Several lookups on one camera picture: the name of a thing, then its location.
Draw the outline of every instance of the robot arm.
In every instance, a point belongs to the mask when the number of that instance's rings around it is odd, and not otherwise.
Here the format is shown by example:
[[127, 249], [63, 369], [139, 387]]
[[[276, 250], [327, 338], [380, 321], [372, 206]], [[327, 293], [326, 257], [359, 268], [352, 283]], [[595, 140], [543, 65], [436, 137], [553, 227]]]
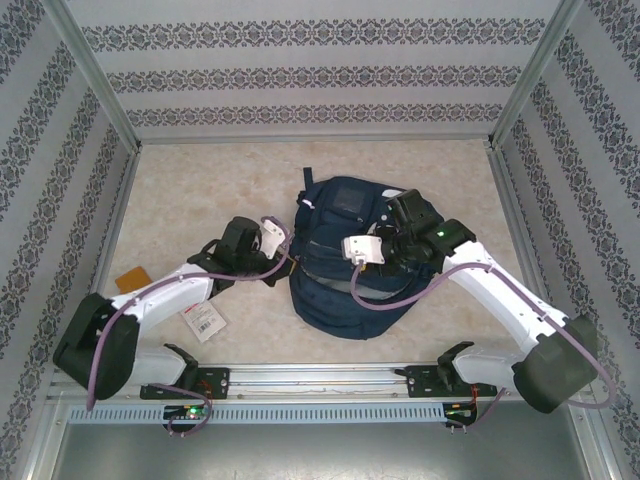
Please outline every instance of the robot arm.
[[[104, 342], [95, 397], [109, 398], [124, 385], [177, 383], [189, 389], [185, 369], [193, 368], [194, 363], [197, 368], [197, 362], [174, 345], [139, 347], [139, 338], [171, 315], [204, 302], [234, 284], [233, 280], [207, 278], [207, 274], [245, 276], [269, 272], [279, 263], [276, 250], [285, 238], [285, 232], [269, 219], [261, 229], [252, 220], [235, 217], [220, 240], [208, 243], [189, 257], [187, 263], [151, 285], [109, 299], [97, 293], [88, 295], [65, 331], [54, 353], [54, 363], [87, 388], [102, 330], [120, 308], [134, 299]], [[263, 281], [273, 286], [287, 274], [286, 268], [281, 268]], [[143, 291], [150, 289], [153, 291], [139, 298]]]
[[[507, 352], [472, 342], [456, 345], [438, 359], [439, 374], [447, 386], [485, 383], [517, 390], [536, 410], [549, 413], [596, 378], [593, 366], [544, 321], [547, 317], [555, 322], [595, 356], [596, 329], [588, 319], [579, 316], [569, 321], [563, 312], [535, 296], [464, 225], [457, 220], [440, 222], [427, 211], [416, 190], [390, 199], [388, 205], [397, 225], [395, 233], [348, 237], [343, 241], [345, 258], [356, 265], [430, 265], [473, 295], [518, 346], [517, 351]], [[478, 268], [456, 268], [466, 264]]]

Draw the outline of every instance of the patterned wallpaper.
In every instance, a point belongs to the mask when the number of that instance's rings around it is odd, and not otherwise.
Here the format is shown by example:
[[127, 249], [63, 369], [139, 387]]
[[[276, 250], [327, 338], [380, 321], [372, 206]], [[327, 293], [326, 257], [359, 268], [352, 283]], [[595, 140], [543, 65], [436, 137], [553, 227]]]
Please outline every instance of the patterned wallpaper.
[[0, 479], [20, 471], [129, 154], [37, 0], [0, 6]]
[[504, 145], [550, 296], [598, 326], [624, 478], [640, 478], [639, 31], [632, 2], [585, 2]]
[[70, 0], [143, 139], [488, 134], [558, 0]]

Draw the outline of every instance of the navy blue backpack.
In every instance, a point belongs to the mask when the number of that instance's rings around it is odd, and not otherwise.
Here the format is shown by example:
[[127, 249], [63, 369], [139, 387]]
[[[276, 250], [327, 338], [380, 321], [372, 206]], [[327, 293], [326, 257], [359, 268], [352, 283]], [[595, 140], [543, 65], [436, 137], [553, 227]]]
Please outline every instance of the navy blue backpack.
[[[349, 292], [355, 266], [342, 256], [342, 239], [365, 235], [374, 224], [393, 225], [382, 194], [404, 189], [352, 177], [313, 183], [310, 168], [304, 169], [304, 178], [291, 244], [291, 255], [298, 265], [289, 277], [296, 313], [309, 325], [336, 337], [377, 337], [411, 305], [384, 312], [358, 305]], [[426, 204], [440, 217], [429, 202]], [[423, 290], [434, 273], [424, 265], [408, 266], [391, 276], [381, 276], [375, 267], [366, 268], [358, 279], [357, 292], [371, 303], [396, 302]]]

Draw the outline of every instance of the gray floor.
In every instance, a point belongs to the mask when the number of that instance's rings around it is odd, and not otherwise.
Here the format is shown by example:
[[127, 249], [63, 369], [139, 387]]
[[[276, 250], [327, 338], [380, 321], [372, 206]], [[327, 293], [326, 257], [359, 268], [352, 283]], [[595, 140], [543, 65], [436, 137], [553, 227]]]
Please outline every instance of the gray floor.
[[564, 410], [499, 406], [477, 431], [437, 424], [70, 426], [54, 478], [234, 480], [574, 480], [588, 478]]

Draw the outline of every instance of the sticker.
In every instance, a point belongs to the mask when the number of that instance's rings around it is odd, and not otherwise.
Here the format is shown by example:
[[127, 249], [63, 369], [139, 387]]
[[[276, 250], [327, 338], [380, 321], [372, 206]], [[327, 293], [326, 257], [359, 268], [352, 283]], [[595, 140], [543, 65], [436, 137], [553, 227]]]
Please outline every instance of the sticker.
[[227, 321], [211, 302], [191, 305], [184, 312], [180, 312], [191, 331], [204, 343], [227, 326]]

